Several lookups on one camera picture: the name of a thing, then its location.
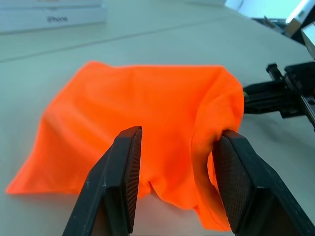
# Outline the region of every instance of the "textured gripper pad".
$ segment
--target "textured gripper pad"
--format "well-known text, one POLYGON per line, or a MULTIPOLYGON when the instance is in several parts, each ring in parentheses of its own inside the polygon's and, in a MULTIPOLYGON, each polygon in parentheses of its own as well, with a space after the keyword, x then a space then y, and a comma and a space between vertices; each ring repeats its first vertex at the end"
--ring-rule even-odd
POLYGON ((237 233, 252 191, 251 180, 231 142, 222 136, 213 150, 220 196, 233 233, 237 233))
POLYGON ((132 233, 136 212, 136 203, 139 186, 140 171, 140 153, 141 153, 142 129, 139 129, 132 139, 128 164, 126 167, 125 185, 126 185, 126 204, 127 204, 127 222, 128 231, 132 233))

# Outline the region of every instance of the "table surface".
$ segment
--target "table surface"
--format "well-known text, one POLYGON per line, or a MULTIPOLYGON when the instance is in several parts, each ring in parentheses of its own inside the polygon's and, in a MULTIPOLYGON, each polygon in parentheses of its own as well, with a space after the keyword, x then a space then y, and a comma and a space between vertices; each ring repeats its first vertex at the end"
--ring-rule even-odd
MULTIPOLYGON (((217 6, 180 0, 108 0, 108 22, 0 34, 0 229, 61 235, 77 196, 8 196, 30 152, 39 118, 74 72, 91 60, 122 64, 222 64, 243 85, 269 80, 265 67, 310 61, 306 48, 217 6)), ((245 115, 240 133, 282 177, 315 222, 315 134, 305 117, 245 115)), ((134 235, 224 235, 193 211, 149 195, 138 201, 134 235)))

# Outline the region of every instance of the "orange cloth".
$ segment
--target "orange cloth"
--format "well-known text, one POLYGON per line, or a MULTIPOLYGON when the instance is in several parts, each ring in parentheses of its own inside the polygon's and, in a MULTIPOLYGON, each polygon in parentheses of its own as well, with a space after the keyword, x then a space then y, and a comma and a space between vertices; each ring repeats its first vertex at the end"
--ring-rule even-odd
POLYGON ((152 186, 162 200, 194 209, 204 228, 229 231, 211 150, 224 129, 239 128, 243 106, 241 84, 222 66, 90 62, 48 106, 6 191, 77 194, 116 135, 141 125, 138 197, 152 186))

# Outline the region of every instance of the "white box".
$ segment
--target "white box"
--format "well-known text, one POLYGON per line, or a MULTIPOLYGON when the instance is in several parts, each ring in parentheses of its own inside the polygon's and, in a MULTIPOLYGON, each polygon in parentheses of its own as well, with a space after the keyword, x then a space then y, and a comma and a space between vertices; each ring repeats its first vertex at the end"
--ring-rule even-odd
POLYGON ((106 6, 100 0, 0 0, 0 32, 73 26, 105 20, 106 6))

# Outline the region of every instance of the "white device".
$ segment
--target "white device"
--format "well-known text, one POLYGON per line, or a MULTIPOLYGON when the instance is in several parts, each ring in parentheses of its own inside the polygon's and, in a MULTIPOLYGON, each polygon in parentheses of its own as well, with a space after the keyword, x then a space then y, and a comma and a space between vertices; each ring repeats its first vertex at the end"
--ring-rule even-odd
POLYGON ((302 30, 305 46, 311 57, 315 60, 315 22, 304 27, 302 30))
POLYGON ((0 0, 0 32, 104 22, 103 0, 0 0))
POLYGON ((314 5, 315 5, 314 0, 301 0, 285 22, 289 24, 294 18, 299 23, 303 23, 308 14, 310 13, 311 9, 314 7, 314 5))

